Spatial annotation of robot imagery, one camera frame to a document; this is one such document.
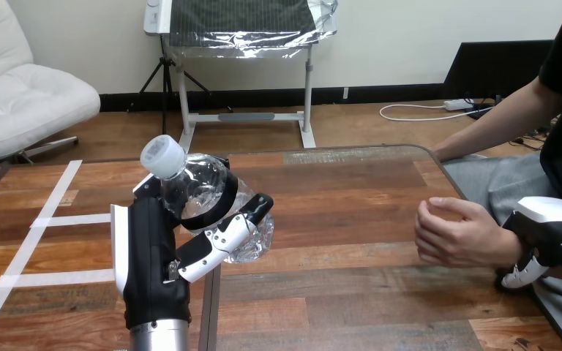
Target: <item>person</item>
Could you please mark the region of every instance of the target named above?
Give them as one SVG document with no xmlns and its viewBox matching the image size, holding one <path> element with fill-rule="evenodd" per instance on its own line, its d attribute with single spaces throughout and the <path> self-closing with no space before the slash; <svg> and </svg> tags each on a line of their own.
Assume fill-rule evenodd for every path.
<svg viewBox="0 0 562 351">
<path fill-rule="evenodd" d="M 539 154 L 484 159 L 467 156 L 500 145 L 561 115 Z M 522 255 L 517 236 L 501 228 L 526 196 L 562 198 L 562 27 L 539 76 L 468 128 L 432 147 L 468 198 L 431 198 L 416 215 L 416 245 L 426 263 L 510 268 Z M 451 222 L 433 209 L 454 212 Z M 562 280 L 543 277 L 533 290 L 562 335 Z"/>
</svg>

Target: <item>white wall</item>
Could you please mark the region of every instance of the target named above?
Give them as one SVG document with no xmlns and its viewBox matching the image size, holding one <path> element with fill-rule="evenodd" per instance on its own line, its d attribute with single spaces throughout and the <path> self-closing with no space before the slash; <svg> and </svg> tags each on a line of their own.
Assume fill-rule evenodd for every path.
<svg viewBox="0 0 562 351">
<path fill-rule="evenodd" d="M 562 0 L 339 1 L 338 34 L 315 47 L 316 87 L 441 83 L 461 42 L 552 39 L 562 22 Z M 138 91 L 158 62 L 158 38 L 143 32 L 145 0 L 9 2 L 35 62 L 101 94 Z M 185 67 L 211 90 L 304 86 L 304 54 Z M 150 90 L 161 88 L 156 79 Z"/>
</svg>

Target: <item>robotic prosthetic hand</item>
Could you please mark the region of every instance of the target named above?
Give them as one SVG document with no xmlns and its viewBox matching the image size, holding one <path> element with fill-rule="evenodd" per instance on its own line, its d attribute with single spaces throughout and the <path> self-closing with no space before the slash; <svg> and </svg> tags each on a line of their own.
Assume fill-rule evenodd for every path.
<svg viewBox="0 0 562 351">
<path fill-rule="evenodd" d="M 562 267 L 562 200 L 525 197 L 503 227 L 516 233 L 525 255 L 510 271 L 499 274 L 498 288 L 518 290 L 549 268 Z"/>
<path fill-rule="evenodd" d="M 179 225 L 178 219 L 157 196 L 149 196 L 155 193 L 154 186 L 145 190 L 148 196 L 135 189 L 137 200 L 129 207 L 111 206 L 113 269 L 126 303 L 130 350 L 186 351 L 191 321 L 189 283 L 212 271 L 239 247 L 273 201 L 258 194 L 216 228 L 176 249 L 173 229 Z"/>
</svg>

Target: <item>white metal stand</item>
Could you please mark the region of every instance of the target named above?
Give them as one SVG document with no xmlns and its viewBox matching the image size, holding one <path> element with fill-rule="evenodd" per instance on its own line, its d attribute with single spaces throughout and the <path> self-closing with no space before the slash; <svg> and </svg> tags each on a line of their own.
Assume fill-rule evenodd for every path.
<svg viewBox="0 0 562 351">
<path fill-rule="evenodd" d="M 180 137 L 180 146 L 188 152 L 192 136 L 195 133 L 197 123 L 207 122 L 245 122 L 245 121 L 298 121 L 301 128 L 302 144 L 304 148 L 314 148 L 315 138 L 311 130 L 311 72 L 313 71 L 312 63 L 312 46 L 307 49 L 307 63 L 305 64 L 305 82 L 304 82 L 304 112 L 297 113 L 221 113 L 218 115 L 199 115 L 191 113 L 188 109 L 188 99 L 186 93 L 186 83 L 184 77 L 184 66 L 180 63 L 176 66 L 178 70 L 178 87 L 180 96 L 180 105 L 182 112 L 182 122 L 184 129 Z"/>
</svg>

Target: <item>silver cylinder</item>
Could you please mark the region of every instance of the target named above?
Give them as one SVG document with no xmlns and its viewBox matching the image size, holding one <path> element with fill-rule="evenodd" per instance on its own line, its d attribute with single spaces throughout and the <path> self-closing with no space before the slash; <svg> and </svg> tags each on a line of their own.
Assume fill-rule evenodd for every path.
<svg viewBox="0 0 562 351">
<path fill-rule="evenodd" d="M 188 322 L 158 320 L 130 329 L 130 351 L 187 351 Z"/>
</svg>

